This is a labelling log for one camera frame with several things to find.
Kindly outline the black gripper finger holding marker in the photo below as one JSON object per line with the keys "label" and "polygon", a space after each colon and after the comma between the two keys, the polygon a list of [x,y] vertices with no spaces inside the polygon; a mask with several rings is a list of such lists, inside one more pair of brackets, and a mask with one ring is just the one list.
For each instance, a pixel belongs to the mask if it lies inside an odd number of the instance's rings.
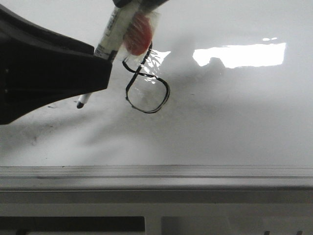
{"label": "black gripper finger holding marker", "polygon": [[107,88],[112,63],[94,48],[0,8],[0,122]]}

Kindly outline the black gripper finger behind marker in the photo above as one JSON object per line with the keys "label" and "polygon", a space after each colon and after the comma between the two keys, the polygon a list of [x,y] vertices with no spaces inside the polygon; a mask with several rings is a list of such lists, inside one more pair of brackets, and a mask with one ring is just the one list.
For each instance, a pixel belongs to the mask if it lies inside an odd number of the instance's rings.
{"label": "black gripper finger behind marker", "polygon": [[137,2],[139,3],[140,10],[150,12],[157,9],[167,1],[168,0],[113,0],[113,3],[117,8],[122,8],[130,2]]}

